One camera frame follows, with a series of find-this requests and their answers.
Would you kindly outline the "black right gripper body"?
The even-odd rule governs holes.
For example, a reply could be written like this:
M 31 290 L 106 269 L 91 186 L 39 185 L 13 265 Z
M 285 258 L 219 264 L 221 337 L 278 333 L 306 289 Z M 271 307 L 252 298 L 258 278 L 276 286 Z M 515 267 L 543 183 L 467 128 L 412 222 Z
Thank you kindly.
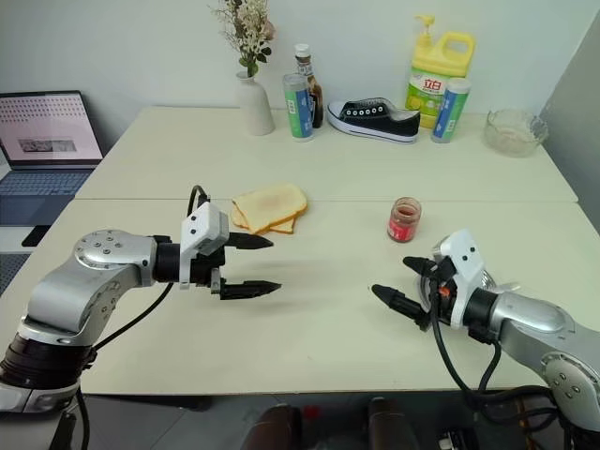
M 429 270 L 423 276 L 423 305 L 430 309 L 430 300 L 437 301 L 438 317 L 442 323 L 450 324 L 452 311 L 457 297 L 457 284 L 454 275 L 457 270 L 449 257 L 442 257 L 438 262 L 431 263 Z

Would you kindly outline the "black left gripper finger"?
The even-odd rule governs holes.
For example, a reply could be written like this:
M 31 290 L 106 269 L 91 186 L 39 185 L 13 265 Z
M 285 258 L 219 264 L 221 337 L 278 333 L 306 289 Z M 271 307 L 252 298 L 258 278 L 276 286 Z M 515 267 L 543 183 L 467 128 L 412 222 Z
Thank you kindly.
M 260 249 L 270 248 L 274 243 L 260 235 L 231 232 L 229 234 L 228 246 L 237 249 Z
M 281 288 L 276 282 L 265 280 L 249 280 L 238 284 L 223 283 L 219 289 L 221 300 L 251 299 L 267 295 Z

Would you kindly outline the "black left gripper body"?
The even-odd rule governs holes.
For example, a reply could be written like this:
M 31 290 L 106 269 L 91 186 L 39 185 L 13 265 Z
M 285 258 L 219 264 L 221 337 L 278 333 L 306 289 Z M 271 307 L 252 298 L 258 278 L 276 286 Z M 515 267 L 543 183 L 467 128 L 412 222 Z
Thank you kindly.
M 220 294 L 221 278 L 220 267 L 226 262 L 225 249 L 222 247 L 208 256 L 200 253 L 190 261 L 189 282 L 196 286 L 209 288 L 211 294 Z

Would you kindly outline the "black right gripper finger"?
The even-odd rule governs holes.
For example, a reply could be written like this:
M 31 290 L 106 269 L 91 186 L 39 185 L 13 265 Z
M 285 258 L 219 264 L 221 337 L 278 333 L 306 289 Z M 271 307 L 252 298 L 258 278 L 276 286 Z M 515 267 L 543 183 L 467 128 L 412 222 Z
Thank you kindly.
M 431 259 L 406 256 L 402 259 L 402 262 L 422 278 L 436 278 L 438 276 L 438 264 Z
M 390 309 L 411 319 L 421 331 L 429 329 L 429 314 L 403 292 L 380 284 L 373 284 L 371 291 Z

